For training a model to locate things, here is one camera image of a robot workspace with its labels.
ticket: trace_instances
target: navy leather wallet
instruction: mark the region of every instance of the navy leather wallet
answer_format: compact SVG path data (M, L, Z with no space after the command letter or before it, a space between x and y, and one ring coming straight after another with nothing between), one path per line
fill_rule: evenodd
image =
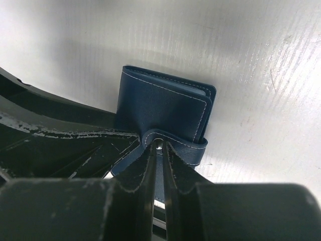
M118 163L123 171L156 138L172 144L191 167L204 154L206 126L216 90L213 86L133 66L124 66L115 126L139 133L141 145ZM155 198L164 201L162 153L157 155Z

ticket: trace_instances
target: metal button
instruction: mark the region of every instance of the metal button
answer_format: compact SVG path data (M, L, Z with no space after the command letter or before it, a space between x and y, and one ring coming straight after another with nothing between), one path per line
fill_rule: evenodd
M154 140L154 142L156 143L156 150L163 149L163 139L162 138L156 138Z

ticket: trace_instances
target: blue wallet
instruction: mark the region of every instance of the blue wallet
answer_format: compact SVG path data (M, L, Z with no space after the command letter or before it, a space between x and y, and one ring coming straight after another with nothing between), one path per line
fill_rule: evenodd
M139 133L141 144L112 169L112 174L123 171L157 138L170 142L191 167L199 165L215 95L211 85L124 66L115 126ZM161 151L157 153L155 198L164 202Z

